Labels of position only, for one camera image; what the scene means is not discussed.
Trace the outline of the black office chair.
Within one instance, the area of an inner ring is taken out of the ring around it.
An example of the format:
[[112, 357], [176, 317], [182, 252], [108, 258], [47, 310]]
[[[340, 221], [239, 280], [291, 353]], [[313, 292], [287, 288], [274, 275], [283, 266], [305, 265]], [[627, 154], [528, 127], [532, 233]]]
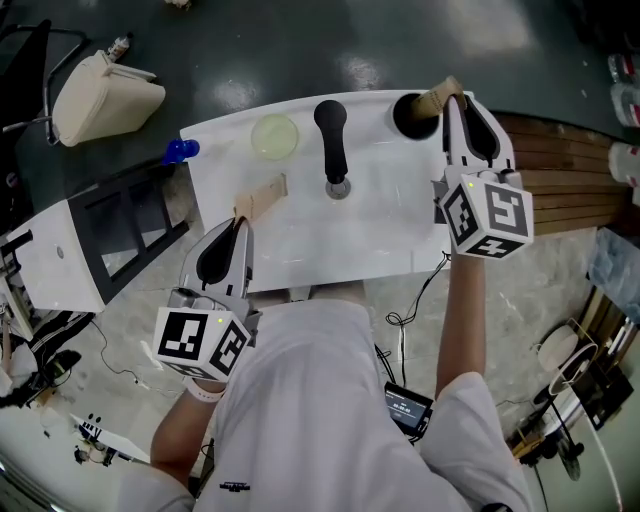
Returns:
[[[79, 30], [54, 28], [46, 19], [38, 25], [12, 24], [0, 31], [0, 42], [17, 33], [26, 33], [6, 70], [0, 73], [0, 127], [2, 135], [17, 140], [35, 124], [45, 128], [49, 145], [59, 142], [52, 120], [51, 85], [58, 73], [77, 57], [90, 39]], [[46, 69], [49, 37], [74, 37], [77, 44], [51, 69]]]

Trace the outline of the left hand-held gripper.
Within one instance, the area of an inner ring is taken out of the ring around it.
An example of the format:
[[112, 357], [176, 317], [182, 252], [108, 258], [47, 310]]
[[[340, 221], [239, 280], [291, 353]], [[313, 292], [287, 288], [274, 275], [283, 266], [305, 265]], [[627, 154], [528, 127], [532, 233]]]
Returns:
[[185, 257], [183, 288], [172, 289], [168, 305], [158, 310], [153, 357], [185, 377], [228, 382], [258, 332], [261, 312], [245, 299], [253, 262], [254, 233], [246, 218], [207, 232]]

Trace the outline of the small bottle with black cap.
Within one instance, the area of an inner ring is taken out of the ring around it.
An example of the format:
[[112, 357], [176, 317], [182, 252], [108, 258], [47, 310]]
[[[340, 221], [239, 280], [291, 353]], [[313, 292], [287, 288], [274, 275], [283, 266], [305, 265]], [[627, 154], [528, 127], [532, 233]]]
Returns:
[[131, 32], [128, 32], [124, 36], [116, 38], [106, 52], [107, 58], [111, 62], [117, 62], [130, 48], [132, 39], [133, 34]]

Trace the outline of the black timer tablet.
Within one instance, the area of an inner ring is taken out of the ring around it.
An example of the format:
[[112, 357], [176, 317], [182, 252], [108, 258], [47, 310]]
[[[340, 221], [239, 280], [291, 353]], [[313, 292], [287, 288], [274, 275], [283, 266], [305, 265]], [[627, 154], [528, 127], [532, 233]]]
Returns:
[[417, 441], [426, 432], [434, 401], [392, 382], [384, 386], [384, 396], [393, 422], [401, 432]]

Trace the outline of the person's left forearm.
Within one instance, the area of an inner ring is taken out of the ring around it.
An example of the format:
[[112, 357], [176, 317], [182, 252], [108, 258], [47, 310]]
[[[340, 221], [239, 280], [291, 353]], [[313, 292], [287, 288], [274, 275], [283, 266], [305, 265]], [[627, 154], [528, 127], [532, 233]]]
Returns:
[[151, 466], [186, 486], [216, 406], [185, 390], [156, 429]]

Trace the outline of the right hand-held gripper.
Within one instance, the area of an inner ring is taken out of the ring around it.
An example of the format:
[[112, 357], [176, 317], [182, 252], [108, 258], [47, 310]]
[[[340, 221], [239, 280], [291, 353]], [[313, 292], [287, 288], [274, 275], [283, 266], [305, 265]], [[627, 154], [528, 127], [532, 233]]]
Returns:
[[[533, 198], [511, 170], [513, 146], [502, 125], [475, 98], [464, 99], [465, 108], [454, 97], [445, 106], [443, 146], [450, 166], [436, 205], [457, 253], [502, 260], [533, 242]], [[481, 162], [489, 168], [460, 166]]]

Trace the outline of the beige plastic bin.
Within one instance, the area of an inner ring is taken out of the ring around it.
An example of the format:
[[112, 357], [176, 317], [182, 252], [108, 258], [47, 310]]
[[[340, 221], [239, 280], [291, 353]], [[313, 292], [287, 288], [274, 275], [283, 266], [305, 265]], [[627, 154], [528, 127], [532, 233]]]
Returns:
[[156, 75], [110, 61], [102, 50], [72, 71], [54, 104], [52, 123], [66, 147], [139, 130], [160, 107]]

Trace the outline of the white wristband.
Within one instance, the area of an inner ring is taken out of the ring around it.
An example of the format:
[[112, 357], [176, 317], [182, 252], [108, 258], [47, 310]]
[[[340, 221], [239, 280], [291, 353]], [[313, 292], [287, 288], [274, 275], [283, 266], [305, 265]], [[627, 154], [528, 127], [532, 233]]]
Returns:
[[225, 389], [218, 392], [210, 392], [201, 388], [191, 377], [184, 379], [186, 390], [197, 400], [204, 403], [218, 403], [225, 394]]

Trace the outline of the person's right forearm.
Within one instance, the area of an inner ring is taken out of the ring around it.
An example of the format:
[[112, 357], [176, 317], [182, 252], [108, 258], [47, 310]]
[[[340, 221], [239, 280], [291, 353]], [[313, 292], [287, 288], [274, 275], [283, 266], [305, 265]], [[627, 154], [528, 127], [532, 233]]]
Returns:
[[435, 397], [457, 377], [486, 368], [486, 274], [483, 259], [452, 254]]

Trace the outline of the clear water jug red label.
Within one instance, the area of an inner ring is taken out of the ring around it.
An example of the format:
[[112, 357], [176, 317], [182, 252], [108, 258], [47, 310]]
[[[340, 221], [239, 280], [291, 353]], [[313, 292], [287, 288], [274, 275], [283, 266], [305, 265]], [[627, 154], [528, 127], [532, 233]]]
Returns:
[[610, 95], [618, 121], [625, 127], [640, 128], [640, 86], [615, 83]]
[[640, 85], [640, 54], [613, 53], [607, 58], [614, 83]]
[[615, 181], [640, 187], [640, 146], [614, 142], [609, 148], [608, 162]]

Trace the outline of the white cup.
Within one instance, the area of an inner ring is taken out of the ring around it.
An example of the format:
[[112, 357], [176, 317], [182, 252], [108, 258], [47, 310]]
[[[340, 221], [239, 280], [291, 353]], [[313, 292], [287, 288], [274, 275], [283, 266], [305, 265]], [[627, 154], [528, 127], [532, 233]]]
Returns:
[[411, 140], [424, 140], [433, 136], [440, 124], [440, 115], [419, 117], [413, 113], [411, 104], [418, 97], [418, 93], [404, 94], [390, 110], [393, 127]]

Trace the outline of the small black faucet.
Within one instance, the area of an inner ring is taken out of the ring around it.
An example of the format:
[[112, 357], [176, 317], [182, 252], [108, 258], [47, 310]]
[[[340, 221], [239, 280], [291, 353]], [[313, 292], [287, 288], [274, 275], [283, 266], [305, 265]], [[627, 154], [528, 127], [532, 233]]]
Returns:
[[33, 240], [33, 234], [30, 230], [22, 233], [21, 235], [15, 237], [12, 240], [7, 241], [2, 246], [0, 246], [0, 255], [2, 257], [7, 257], [10, 254], [16, 252], [16, 250], [26, 243], [29, 243]]

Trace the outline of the brown paper piece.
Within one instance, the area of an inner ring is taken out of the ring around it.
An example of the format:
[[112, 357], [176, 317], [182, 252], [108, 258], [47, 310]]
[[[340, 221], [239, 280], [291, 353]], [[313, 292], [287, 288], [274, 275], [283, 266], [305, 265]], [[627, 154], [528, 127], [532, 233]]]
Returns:
[[280, 173], [252, 192], [237, 194], [234, 202], [235, 218], [255, 221], [287, 195], [287, 177]]
[[448, 76], [443, 82], [412, 100], [409, 106], [410, 116], [418, 121], [437, 117], [444, 112], [450, 98], [455, 100], [460, 109], [467, 108], [464, 89], [453, 76]]

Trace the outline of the clear bottle with blue cap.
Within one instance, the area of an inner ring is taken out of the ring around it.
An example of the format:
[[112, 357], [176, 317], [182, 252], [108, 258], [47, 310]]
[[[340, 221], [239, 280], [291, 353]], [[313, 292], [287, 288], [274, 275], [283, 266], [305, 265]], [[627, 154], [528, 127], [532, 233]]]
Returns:
[[174, 139], [165, 151], [162, 164], [165, 166], [180, 164], [185, 160], [195, 157], [200, 152], [200, 144], [194, 139]]

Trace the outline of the clear plastic wrapped bundle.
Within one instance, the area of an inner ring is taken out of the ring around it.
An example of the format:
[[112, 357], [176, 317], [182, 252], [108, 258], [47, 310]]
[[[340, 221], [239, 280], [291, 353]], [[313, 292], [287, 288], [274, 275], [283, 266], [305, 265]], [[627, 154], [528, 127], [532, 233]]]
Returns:
[[640, 249], [609, 228], [596, 232], [587, 273], [613, 301], [640, 302]]

